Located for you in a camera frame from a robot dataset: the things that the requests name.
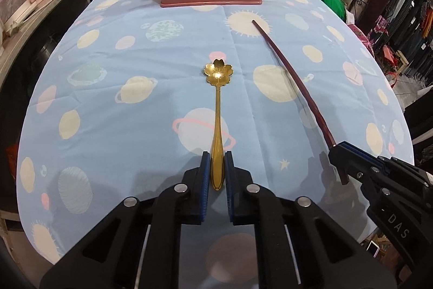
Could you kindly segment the green plastic basin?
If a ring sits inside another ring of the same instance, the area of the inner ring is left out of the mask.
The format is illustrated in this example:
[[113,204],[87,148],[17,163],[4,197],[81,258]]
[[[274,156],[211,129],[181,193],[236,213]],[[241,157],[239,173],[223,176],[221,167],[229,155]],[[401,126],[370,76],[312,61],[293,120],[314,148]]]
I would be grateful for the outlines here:
[[322,0],[343,22],[346,22],[346,8],[342,0]]

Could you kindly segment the blue planet tablecloth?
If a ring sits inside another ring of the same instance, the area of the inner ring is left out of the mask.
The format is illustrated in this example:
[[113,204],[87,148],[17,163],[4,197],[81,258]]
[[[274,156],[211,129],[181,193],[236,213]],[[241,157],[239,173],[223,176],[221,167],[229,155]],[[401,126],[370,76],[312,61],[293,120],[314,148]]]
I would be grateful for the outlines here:
[[57,264],[125,198],[181,182],[210,150],[214,118],[234,164],[278,197],[306,196],[353,238],[375,225],[360,184],[342,185],[304,97],[337,142],[414,161],[401,105],[352,30],[322,0],[164,8],[93,0],[35,85],[18,152],[18,209]]

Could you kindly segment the gold flower spoon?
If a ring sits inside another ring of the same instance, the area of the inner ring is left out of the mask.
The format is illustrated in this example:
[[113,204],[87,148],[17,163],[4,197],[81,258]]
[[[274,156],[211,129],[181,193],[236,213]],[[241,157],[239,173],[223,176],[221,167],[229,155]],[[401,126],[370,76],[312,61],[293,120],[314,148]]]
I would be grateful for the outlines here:
[[231,81],[233,68],[223,59],[215,59],[204,67],[206,82],[215,88],[215,117],[214,135],[211,144],[211,185],[215,191],[219,191],[225,180],[223,167],[223,141],[221,124],[221,88]]

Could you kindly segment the maroon chopstick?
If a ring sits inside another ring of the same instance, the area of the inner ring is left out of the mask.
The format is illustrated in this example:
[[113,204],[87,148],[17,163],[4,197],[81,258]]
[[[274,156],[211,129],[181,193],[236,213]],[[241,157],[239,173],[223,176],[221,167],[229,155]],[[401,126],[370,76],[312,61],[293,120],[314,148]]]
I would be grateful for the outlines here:
[[304,127],[305,135],[309,140],[311,150],[316,153],[321,153],[324,151],[329,152],[329,150],[337,143],[330,129],[328,128],[322,113],[319,111],[319,108],[307,90],[307,87],[304,85],[302,79],[300,79],[299,75],[286,59],[283,52],[277,47],[271,37],[261,28],[258,22],[252,20],[252,24],[264,38],[267,45],[273,50],[274,55],[279,59],[279,62],[282,64],[282,66],[284,66],[286,69],[288,76],[290,76],[293,82],[292,87],[296,86],[299,90],[299,93],[303,96],[303,99],[298,99],[298,109],[300,109],[300,107],[303,109],[308,109],[310,112],[310,118],[313,118],[316,121],[316,125],[313,126],[312,129]]

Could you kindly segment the white blender appliance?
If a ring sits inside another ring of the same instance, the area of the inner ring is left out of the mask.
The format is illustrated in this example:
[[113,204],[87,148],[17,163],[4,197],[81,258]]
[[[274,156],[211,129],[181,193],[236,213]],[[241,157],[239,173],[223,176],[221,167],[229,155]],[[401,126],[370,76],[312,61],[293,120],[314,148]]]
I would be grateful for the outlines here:
[[36,7],[36,3],[31,0],[0,1],[1,24],[9,36],[30,16]]

